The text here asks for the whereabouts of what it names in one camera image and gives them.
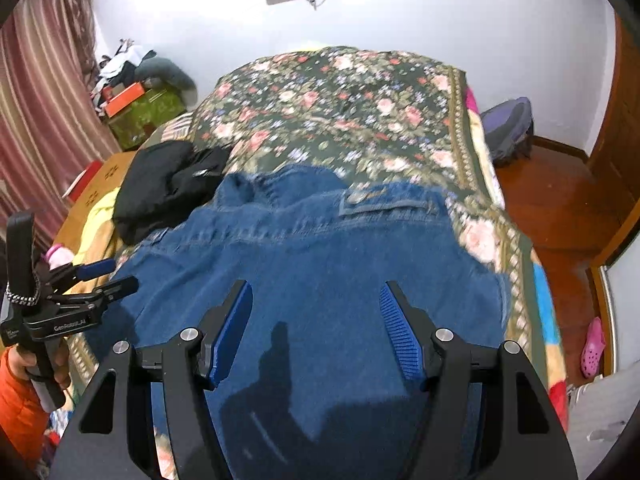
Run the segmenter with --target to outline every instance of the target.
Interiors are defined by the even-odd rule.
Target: blue gripper pad
[[[87,282],[93,280],[99,276],[105,274],[111,274],[116,270],[116,260],[113,258],[107,258],[106,260],[100,260],[94,264],[80,265],[76,268],[76,277],[81,282]]]
[[[226,379],[231,371],[231,365],[238,353],[242,334],[251,316],[254,304],[254,294],[249,283],[245,283],[236,297],[234,306],[226,316],[226,321],[220,335],[213,345],[212,366],[209,379],[214,386],[218,386]]]
[[[410,381],[425,379],[426,374],[422,368],[422,348],[398,300],[386,284],[380,290],[380,311],[404,378]]]

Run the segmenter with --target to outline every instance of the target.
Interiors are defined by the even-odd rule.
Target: black gripper frame
[[[476,448],[466,478],[577,480],[560,420],[522,348],[514,341],[497,349],[472,345],[451,330],[437,330],[425,311],[409,304],[396,282],[386,284],[422,347],[428,377],[422,389],[433,397],[399,478],[461,477],[468,388],[481,383]]]
[[[136,349],[113,346],[82,396],[65,430],[49,480],[161,479],[151,414],[151,383],[162,383],[174,462],[180,480],[230,480],[209,415],[204,390],[213,345],[242,295],[236,281],[222,306],[210,309],[197,328],[168,342]]]
[[[0,298],[0,338],[5,347],[19,344],[33,352],[37,366],[28,368],[43,408],[61,408],[66,397],[54,380],[50,353],[62,336],[84,332],[102,322],[111,301],[138,290],[138,280],[128,276],[96,287],[89,294],[62,294],[80,281],[113,272],[115,261],[89,265],[66,264],[49,271],[33,261],[34,214],[19,212],[6,229],[8,290]]]

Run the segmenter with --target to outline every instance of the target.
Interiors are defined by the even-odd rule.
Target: orange sleeve
[[[40,406],[31,382],[20,380],[11,373],[8,355],[7,349],[0,360],[0,426],[33,469],[42,455],[49,415]]]

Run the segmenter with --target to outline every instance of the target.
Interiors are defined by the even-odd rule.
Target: green box
[[[151,88],[106,121],[120,147],[132,150],[147,140],[158,126],[186,111],[173,88]]]

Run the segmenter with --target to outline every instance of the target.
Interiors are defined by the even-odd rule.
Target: hand
[[[8,363],[14,376],[27,381],[29,377],[25,368],[36,365],[36,356],[20,348],[20,345],[15,345],[9,348]],[[54,363],[58,366],[54,378],[60,388],[66,390],[71,386],[71,377],[69,377],[69,348],[64,339],[60,340],[60,347],[54,356]]]

